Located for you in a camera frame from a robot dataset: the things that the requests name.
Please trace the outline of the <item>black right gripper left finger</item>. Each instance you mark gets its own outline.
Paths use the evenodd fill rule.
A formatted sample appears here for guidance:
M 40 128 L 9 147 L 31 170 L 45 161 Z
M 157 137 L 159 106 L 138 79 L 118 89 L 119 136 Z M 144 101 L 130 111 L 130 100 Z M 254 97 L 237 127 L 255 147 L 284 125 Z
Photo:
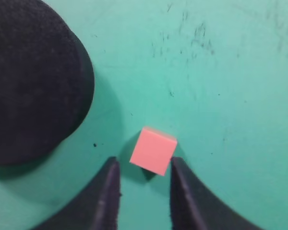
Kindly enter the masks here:
M 76 197 L 33 229 L 116 230 L 120 197 L 120 164 L 109 157 Z

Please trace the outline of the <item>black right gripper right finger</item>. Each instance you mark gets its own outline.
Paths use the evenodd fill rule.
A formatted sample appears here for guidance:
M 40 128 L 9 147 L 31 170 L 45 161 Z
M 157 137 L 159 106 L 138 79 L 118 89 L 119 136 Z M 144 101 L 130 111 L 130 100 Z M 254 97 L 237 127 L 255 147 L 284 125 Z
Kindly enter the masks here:
M 260 229 L 212 193 L 181 157 L 171 159 L 170 216 L 174 230 Z

